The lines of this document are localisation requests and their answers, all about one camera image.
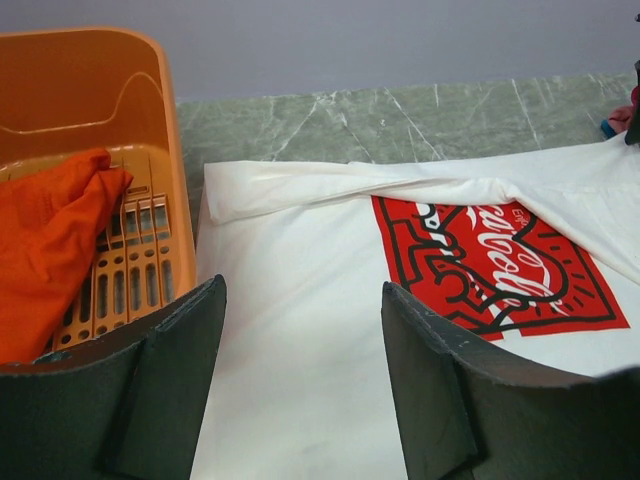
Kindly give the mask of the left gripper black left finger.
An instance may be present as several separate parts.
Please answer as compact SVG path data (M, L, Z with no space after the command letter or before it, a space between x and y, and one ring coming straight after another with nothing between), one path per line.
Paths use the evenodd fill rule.
M5 479L186 479L221 340L227 288L30 364L1 369Z

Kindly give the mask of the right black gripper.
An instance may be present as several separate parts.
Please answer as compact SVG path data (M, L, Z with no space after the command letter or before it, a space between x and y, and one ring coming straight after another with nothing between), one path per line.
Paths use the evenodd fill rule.
M626 145L638 145L640 142L640 103L639 103L639 89L640 89L640 61L637 60L634 63L634 69L636 72L637 85L632 90L631 102L633 107L633 114L631 116L630 124L627 128L624 142Z

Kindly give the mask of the white printed t-shirt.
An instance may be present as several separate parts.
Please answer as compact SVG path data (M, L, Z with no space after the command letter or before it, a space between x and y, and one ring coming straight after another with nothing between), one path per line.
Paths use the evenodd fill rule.
M639 150L209 164L198 276L227 308L196 479L402 479L382 286L581 375L639 362Z

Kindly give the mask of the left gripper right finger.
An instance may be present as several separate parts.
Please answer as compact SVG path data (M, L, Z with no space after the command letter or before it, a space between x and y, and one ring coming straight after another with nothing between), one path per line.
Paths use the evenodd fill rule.
M635 479L639 371L583 376L512 354L394 283L381 319L411 479Z

